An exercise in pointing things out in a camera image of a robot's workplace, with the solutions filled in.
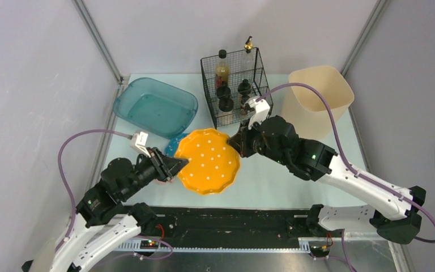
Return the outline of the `white powder dispenser bottle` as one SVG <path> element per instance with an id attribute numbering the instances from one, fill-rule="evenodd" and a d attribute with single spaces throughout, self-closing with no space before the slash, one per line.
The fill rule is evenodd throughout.
<path id="1" fill-rule="evenodd" d="M 249 96 L 252 92 L 252 85 L 247 79 L 243 79 L 242 82 L 238 85 L 237 90 L 241 96 Z"/>

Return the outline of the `brown sauce bottle black cap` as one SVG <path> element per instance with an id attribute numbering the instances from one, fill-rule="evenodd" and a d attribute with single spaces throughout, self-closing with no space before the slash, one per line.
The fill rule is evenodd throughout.
<path id="1" fill-rule="evenodd" d="M 227 51 L 219 50 L 218 61 L 215 66 L 215 87 L 219 88 L 223 83 L 229 82 L 230 68 L 227 61 Z"/>

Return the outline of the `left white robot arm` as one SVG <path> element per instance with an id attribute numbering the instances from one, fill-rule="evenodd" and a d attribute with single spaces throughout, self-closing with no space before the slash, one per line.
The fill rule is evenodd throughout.
<path id="1" fill-rule="evenodd" d="M 62 246 L 26 261 L 21 270 L 90 271 L 123 242 L 156 226 L 156 214 L 147 204 L 123 204 L 149 183 L 176 177 L 189 161 L 166 156 L 156 147 L 148 152 L 138 155 L 136 163 L 112 160 L 77 204 L 73 227 Z"/>

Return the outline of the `beige waste bin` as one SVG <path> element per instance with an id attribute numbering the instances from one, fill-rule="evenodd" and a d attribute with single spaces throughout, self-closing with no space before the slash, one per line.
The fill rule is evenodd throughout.
<path id="1" fill-rule="evenodd" d="M 289 74 L 288 81 L 316 89 L 328 103 L 335 121 L 341 118 L 355 99 L 348 82 L 332 66 L 296 70 Z M 286 88 L 279 116 L 291 123 L 301 138 L 321 141 L 332 131 L 325 105 L 313 91 L 305 87 Z"/>

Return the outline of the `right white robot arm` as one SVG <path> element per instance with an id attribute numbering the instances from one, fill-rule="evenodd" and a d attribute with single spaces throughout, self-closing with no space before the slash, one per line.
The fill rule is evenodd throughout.
<path id="1" fill-rule="evenodd" d="M 240 123 L 228 139 L 242 158 L 264 156 L 287 168 L 304 181 L 318 181 L 336 187 L 364 202 L 362 206 L 331 207 L 313 205 L 306 226 L 315 236 L 329 232 L 373 232 L 398 244 L 409 244 L 420 232 L 422 217 L 406 198 L 422 205 L 426 191 L 419 187 L 400 188 L 376 178 L 376 184 L 364 180 L 368 172 L 346 166 L 341 154 L 311 139 L 300 138 L 293 125 L 274 116 L 260 125 Z"/>

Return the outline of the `white-bead shaker jar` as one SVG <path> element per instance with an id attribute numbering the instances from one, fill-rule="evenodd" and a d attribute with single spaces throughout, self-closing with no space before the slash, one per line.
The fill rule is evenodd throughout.
<path id="1" fill-rule="evenodd" d="M 222 81 L 221 86 L 216 89 L 216 97 L 221 99 L 229 99 L 231 97 L 231 89 L 228 87 L 228 83 Z"/>
<path id="2" fill-rule="evenodd" d="M 225 119 L 233 111 L 234 102 L 230 97 L 224 97 L 219 99 L 218 112 L 217 112 L 217 124 L 219 126 L 224 125 Z"/>

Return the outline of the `left aluminium frame post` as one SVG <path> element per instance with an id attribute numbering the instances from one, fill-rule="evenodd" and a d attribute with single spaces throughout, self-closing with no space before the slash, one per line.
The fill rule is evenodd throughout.
<path id="1" fill-rule="evenodd" d="M 118 84 L 122 84 L 123 76 L 120 73 L 110 50 L 108 49 L 92 15 L 83 0 L 72 0 L 79 16 L 81 17 L 85 27 L 87 28 L 89 34 L 91 35 L 95 45 L 97 46 L 98 51 L 102 55 L 106 65 L 108 66 L 113 78 L 116 80 Z"/>

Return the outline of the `yellow polka dot plate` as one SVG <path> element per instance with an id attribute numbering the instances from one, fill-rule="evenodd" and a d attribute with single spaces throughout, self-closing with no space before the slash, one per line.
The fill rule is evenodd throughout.
<path id="1" fill-rule="evenodd" d="M 232 185 L 240 169 L 240 155 L 229 136 L 213 128 L 199 129 L 179 143 L 175 157 L 187 165 L 177 177 L 184 188 L 202 196 L 219 194 Z"/>

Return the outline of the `gold spout glass bottle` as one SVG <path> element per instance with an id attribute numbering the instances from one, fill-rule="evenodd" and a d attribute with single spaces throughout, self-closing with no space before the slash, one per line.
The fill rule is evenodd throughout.
<path id="1" fill-rule="evenodd" d="M 254 70 L 254 57 L 253 57 L 253 42 L 252 42 L 253 37 L 249 36 L 247 41 L 245 42 L 244 45 L 244 53 L 242 55 L 242 60 L 241 60 L 241 70 L 242 70 L 242 76 L 243 79 L 246 79 L 248 81 L 251 81 L 251 76 Z"/>

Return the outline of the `aluminium frame post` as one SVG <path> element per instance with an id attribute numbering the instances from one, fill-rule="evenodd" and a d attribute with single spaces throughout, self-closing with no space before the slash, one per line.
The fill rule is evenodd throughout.
<path id="1" fill-rule="evenodd" d="M 365 43 L 369 40 L 373 30 L 375 29 L 378 21 L 384 14 L 390 0 L 378 0 L 376 1 L 370 15 L 368 16 L 360 34 L 358 35 L 356 42 L 354 43 L 350 53 L 348 54 L 344 65 L 340 69 L 340 73 L 343 77 L 346 77 L 353 64 L 357 60 L 360 52 L 362 51 Z"/>
<path id="2" fill-rule="evenodd" d="M 97 46 L 98 51 L 102 55 L 106 65 L 108 66 L 113 78 L 116 80 L 118 84 L 122 84 L 123 76 L 120 73 L 110 50 L 108 49 L 92 15 L 83 0 L 72 0 L 79 16 L 81 17 L 85 27 L 87 28 L 89 34 L 91 35 L 95 45 Z"/>

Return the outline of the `pink white mug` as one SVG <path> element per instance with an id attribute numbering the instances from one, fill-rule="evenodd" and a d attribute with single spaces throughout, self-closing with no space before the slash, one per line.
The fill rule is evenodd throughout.
<path id="1" fill-rule="evenodd" d="M 173 184 L 174 183 L 174 180 L 169 180 L 169 181 L 159 181 L 159 180 L 154 180 L 153 181 L 155 184 L 158 184 L 158 185 L 170 185 L 170 184 Z"/>

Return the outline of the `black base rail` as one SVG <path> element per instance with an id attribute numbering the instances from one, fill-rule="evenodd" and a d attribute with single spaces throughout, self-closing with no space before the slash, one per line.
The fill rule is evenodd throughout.
<path id="1" fill-rule="evenodd" d="M 325 238 L 315 209 L 249 210 L 221 208 L 151 208 L 155 221 L 141 232 L 162 237 L 175 249 L 295 249 L 299 240 Z"/>

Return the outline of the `small spice jar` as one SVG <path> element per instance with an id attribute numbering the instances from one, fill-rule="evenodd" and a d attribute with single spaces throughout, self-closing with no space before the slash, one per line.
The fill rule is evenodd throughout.
<path id="1" fill-rule="evenodd" d="M 248 109 L 246 107 L 247 101 L 250 99 L 248 95 L 242 95 L 240 100 L 240 115 L 246 116 L 248 114 Z"/>

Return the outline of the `teal plastic tub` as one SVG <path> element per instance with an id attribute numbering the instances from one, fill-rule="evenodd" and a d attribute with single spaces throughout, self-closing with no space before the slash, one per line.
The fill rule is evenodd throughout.
<path id="1" fill-rule="evenodd" d="M 149 77 L 130 82 L 113 103 L 117 117 L 166 139 L 183 133 L 197 110 L 192 93 Z"/>

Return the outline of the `blue polka dot plate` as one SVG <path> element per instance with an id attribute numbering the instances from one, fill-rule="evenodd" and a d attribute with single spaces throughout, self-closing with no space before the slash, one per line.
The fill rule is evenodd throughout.
<path id="1" fill-rule="evenodd" d="M 176 152 L 178 151 L 178 147 L 179 147 L 180 142 L 184 138 L 186 138 L 188 135 L 189 135 L 189 133 L 182 133 L 182 134 L 174 137 L 173 139 L 171 139 L 165 148 L 165 154 L 167 156 L 174 157 Z"/>

